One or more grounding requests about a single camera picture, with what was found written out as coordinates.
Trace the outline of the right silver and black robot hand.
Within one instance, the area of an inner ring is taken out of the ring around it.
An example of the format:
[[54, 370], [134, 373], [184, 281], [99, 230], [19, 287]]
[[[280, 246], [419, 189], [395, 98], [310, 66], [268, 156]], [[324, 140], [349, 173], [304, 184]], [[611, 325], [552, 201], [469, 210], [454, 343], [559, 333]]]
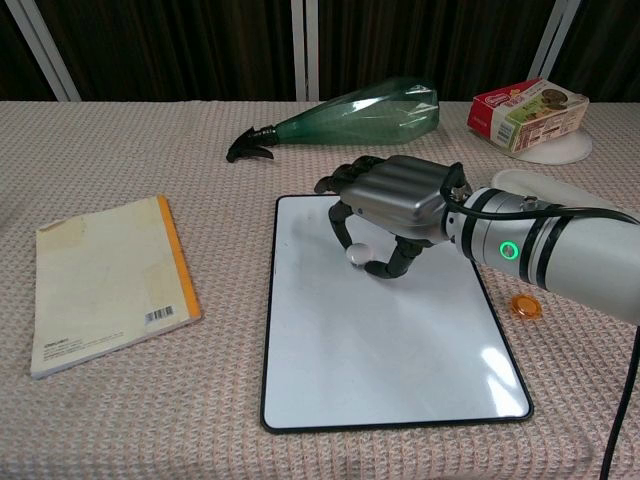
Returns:
[[372, 260], [364, 265], [372, 276], [395, 279], [407, 273], [423, 250], [448, 239], [449, 210], [440, 190], [450, 173], [454, 174], [451, 198], [466, 200], [472, 189], [459, 164], [449, 167], [406, 155], [361, 156], [318, 180], [314, 192], [339, 196], [328, 216], [343, 248], [353, 244], [346, 225], [352, 215], [395, 236], [396, 246], [387, 262]]

